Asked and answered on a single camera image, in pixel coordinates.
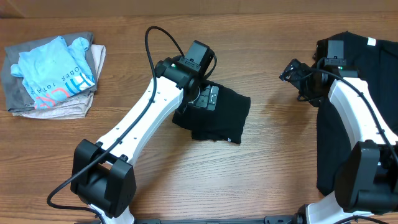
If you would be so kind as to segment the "black t-shirt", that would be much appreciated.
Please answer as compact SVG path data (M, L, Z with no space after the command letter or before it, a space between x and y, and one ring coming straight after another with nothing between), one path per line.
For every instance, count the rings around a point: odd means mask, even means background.
M240 144L251 99L209 80L201 87L209 85L219 88L215 109L212 111L187 105L183 113L174 114L172 122L190 130L194 140L225 140Z

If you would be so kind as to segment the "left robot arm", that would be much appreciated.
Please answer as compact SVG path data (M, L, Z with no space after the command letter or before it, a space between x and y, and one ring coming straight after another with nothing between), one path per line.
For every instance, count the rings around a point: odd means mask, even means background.
M164 119L198 99L200 82L214 61L214 55L159 61L146 92L127 115L95 143L84 139L77 145L71 191L100 223L134 223L129 210L136 192L133 166Z

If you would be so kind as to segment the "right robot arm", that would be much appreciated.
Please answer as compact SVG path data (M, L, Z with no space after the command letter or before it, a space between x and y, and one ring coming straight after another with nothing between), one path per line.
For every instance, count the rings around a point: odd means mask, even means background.
M357 70L344 65L322 70L293 59L279 78L299 90L299 101L327 97L352 148L332 193L300 208L293 223L371 221L373 215L396 212L397 135L382 118Z

